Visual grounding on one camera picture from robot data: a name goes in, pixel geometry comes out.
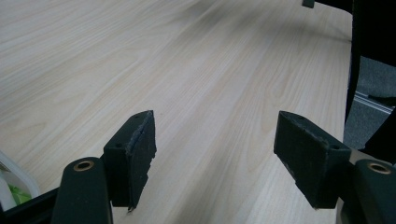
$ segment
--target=light wood surface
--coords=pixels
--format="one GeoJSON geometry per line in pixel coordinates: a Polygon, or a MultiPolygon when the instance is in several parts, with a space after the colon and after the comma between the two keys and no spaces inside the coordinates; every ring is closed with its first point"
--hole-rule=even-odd
{"type": "Polygon", "coordinates": [[[0,149],[46,192],[153,109],[149,180],[116,223],[334,223],[273,153],[279,110],[343,134],[351,16],[300,4],[1,1],[0,149]]]}

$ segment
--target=screw hole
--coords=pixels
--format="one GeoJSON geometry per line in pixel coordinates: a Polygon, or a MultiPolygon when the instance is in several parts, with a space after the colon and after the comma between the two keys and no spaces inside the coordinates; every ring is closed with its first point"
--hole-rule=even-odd
{"type": "Polygon", "coordinates": [[[81,161],[74,166],[74,170],[78,172],[86,171],[91,169],[93,165],[94,165],[93,161],[81,161]]]}
{"type": "Polygon", "coordinates": [[[331,145],[331,148],[332,148],[332,149],[336,149],[336,150],[337,150],[337,149],[340,149],[340,147],[337,146],[337,145],[331,145]]]}
{"type": "Polygon", "coordinates": [[[385,167],[381,164],[378,163],[369,163],[369,168],[377,173],[380,173],[382,175],[390,175],[391,171],[388,167],[385,167]]]}

